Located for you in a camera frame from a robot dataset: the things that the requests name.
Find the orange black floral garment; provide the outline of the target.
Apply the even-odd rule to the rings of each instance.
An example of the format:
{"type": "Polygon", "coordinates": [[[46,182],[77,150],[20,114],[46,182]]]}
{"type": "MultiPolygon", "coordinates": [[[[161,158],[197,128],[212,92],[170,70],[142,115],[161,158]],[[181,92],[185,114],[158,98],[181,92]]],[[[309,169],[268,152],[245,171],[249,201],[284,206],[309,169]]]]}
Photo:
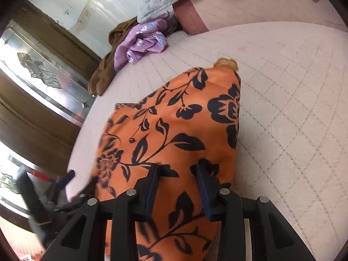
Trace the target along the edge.
{"type": "Polygon", "coordinates": [[[118,104],[103,131],[91,177],[104,201],[162,166],[152,217],[136,224],[140,260],[204,260],[219,229],[204,215],[191,166],[231,185],[241,79],[232,59],[183,72],[136,104],[118,104]]]}

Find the pink pillow with maroon band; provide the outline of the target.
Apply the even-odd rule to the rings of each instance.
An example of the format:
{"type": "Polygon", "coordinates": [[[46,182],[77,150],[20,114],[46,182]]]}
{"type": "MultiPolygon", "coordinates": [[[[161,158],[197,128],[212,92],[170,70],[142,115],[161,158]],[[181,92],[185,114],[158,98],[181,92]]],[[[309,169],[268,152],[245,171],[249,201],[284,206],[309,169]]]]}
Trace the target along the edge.
{"type": "Polygon", "coordinates": [[[176,19],[189,35],[257,22],[306,22],[347,31],[328,0],[180,0],[176,19]]]}

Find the brown garment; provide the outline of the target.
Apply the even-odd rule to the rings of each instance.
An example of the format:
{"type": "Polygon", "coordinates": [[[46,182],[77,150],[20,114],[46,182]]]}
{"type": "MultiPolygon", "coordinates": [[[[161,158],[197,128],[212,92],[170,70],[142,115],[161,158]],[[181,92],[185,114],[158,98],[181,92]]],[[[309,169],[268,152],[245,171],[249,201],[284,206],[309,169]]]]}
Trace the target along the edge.
{"type": "Polygon", "coordinates": [[[116,48],[125,40],[130,30],[137,25],[137,17],[124,21],[109,33],[110,52],[100,61],[89,82],[88,91],[92,95],[102,96],[112,82],[116,72],[114,70],[114,53],[116,48]]]}

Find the purple floral garment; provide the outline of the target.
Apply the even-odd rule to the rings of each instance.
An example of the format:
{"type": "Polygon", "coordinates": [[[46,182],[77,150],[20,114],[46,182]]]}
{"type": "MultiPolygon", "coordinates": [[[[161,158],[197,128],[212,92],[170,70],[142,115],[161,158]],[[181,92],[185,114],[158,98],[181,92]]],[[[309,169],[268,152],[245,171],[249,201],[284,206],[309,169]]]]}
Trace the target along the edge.
{"type": "Polygon", "coordinates": [[[162,16],[132,27],[124,41],[116,48],[113,58],[115,72],[128,62],[138,62],[148,52],[161,53],[167,47],[165,31],[167,17],[162,16]]]}

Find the wooden wardrobe with mirror doors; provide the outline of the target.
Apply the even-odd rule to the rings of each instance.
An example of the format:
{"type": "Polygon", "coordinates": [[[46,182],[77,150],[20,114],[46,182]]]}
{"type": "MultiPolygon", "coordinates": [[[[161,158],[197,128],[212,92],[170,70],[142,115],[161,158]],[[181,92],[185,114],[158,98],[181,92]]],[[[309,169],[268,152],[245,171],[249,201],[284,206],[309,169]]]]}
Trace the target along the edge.
{"type": "Polygon", "coordinates": [[[30,213],[15,181],[35,191],[67,172],[94,102],[88,86],[100,57],[29,1],[1,32],[1,216],[26,230],[30,213]]]}

